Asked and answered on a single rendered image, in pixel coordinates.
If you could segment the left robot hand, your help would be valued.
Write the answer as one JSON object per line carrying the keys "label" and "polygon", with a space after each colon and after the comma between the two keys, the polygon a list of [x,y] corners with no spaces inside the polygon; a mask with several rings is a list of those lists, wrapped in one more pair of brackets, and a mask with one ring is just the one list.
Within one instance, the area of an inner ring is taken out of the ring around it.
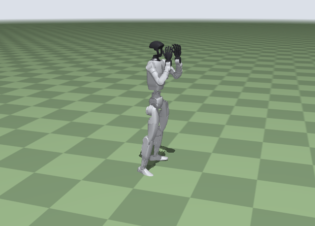
{"label": "left robot hand", "polygon": [[[178,45],[178,44],[174,44],[174,45],[172,44],[172,46],[174,47],[173,53],[174,53],[175,59],[179,59],[179,63],[181,63],[181,57],[180,57],[180,55],[181,55],[181,46]],[[171,48],[171,50],[172,50],[172,48]]]}

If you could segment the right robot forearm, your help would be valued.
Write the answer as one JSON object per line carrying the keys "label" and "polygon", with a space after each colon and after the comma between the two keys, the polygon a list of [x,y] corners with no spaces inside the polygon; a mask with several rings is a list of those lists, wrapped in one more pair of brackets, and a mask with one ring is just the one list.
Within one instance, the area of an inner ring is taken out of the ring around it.
{"label": "right robot forearm", "polygon": [[165,70],[163,71],[163,74],[161,75],[157,82],[159,84],[163,84],[165,80],[168,79],[170,71],[171,71],[170,62],[166,62]]}

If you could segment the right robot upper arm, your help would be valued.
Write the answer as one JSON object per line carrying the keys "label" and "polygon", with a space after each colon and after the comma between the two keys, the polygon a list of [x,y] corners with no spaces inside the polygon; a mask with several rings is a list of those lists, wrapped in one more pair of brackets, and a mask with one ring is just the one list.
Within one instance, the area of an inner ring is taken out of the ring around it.
{"label": "right robot upper arm", "polygon": [[158,83],[159,79],[159,74],[156,70],[156,66],[151,62],[146,66],[146,70],[150,73],[150,75],[153,77],[154,81],[156,82],[157,85],[159,86],[164,86],[165,82],[163,84]]}

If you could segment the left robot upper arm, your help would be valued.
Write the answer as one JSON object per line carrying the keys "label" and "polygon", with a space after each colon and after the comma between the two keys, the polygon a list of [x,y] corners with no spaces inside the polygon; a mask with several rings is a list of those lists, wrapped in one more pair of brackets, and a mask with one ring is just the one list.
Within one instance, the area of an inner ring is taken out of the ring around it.
{"label": "left robot upper arm", "polygon": [[[162,59],[162,60],[163,60],[164,63],[165,63],[165,59]],[[177,74],[177,73],[175,72],[175,70],[174,70],[173,67],[171,67],[170,74],[173,75],[173,77],[174,77],[175,79],[178,79],[178,78],[181,76],[181,74]]]}

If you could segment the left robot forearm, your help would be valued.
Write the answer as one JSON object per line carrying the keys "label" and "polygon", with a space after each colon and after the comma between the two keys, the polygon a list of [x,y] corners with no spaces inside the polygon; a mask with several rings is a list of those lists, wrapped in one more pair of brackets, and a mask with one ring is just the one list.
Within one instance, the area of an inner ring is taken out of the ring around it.
{"label": "left robot forearm", "polygon": [[175,72],[177,73],[177,74],[182,74],[182,72],[183,72],[183,70],[182,70],[182,62],[181,63],[179,63],[179,59],[175,59],[175,64],[176,64],[176,70],[175,70]]}

